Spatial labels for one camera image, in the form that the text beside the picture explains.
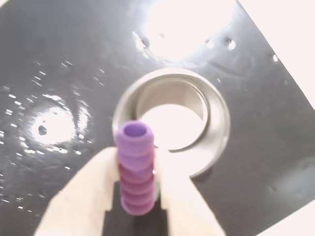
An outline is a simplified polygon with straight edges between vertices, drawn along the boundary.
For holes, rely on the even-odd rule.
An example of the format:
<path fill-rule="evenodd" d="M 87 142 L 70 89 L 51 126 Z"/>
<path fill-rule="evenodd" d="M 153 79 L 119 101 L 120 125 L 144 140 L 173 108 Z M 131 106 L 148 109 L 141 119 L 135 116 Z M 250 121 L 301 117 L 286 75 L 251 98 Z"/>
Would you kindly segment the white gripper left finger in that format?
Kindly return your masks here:
<path fill-rule="evenodd" d="M 36 236 L 100 236 L 119 180 L 117 148 L 92 157 L 50 201 Z"/>

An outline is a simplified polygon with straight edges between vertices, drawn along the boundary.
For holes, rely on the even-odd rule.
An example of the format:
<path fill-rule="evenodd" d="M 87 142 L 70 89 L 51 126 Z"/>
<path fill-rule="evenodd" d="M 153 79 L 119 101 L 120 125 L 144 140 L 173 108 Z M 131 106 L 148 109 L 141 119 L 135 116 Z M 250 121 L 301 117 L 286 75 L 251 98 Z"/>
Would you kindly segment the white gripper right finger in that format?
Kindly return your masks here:
<path fill-rule="evenodd" d="M 155 149 L 155 171 L 170 236 L 224 235 L 215 214 L 180 167 L 177 157 L 167 150 Z"/>

